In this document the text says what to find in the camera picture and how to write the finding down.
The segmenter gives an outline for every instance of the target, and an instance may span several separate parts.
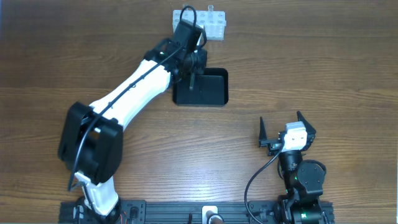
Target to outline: white plastic part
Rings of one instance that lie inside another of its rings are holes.
[[[90,178],[80,172],[76,172],[75,177],[86,184],[87,192],[83,188],[86,206],[93,209],[87,200],[87,196],[89,196],[93,202],[94,211],[97,214],[107,216],[119,200],[119,196],[114,190],[113,177],[105,183],[99,183],[98,185],[91,183]]]
[[[197,11],[197,24],[204,25],[208,40],[224,40],[226,19],[224,11],[213,11],[212,5],[208,6],[209,11]],[[173,31],[180,22],[181,10],[173,11]],[[182,19],[193,22],[193,11],[185,10]]]
[[[157,63],[143,60],[137,70],[122,84],[104,98],[92,102],[91,107],[95,113],[100,113],[110,101],[115,99],[128,85],[137,80]],[[107,119],[116,118],[123,126],[123,130],[130,121],[153,97],[164,92],[170,83],[170,72],[164,70],[164,66],[157,67],[143,80],[139,81],[134,88],[127,91],[115,104],[105,112],[103,117]]]
[[[307,143],[307,131],[301,121],[287,123],[282,152],[301,150]]]

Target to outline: wood grain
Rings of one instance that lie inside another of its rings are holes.
[[[57,222],[68,171],[57,148],[68,108],[109,93],[172,35],[185,1],[3,0],[0,38],[0,222]],[[223,108],[158,96],[124,133],[122,198],[243,201],[269,158],[257,147],[295,120],[317,129],[305,157],[328,168],[323,200],[338,223],[394,223],[397,208],[398,2],[195,1],[226,11],[208,66],[229,72]],[[249,199],[284,193],[276,164]]]

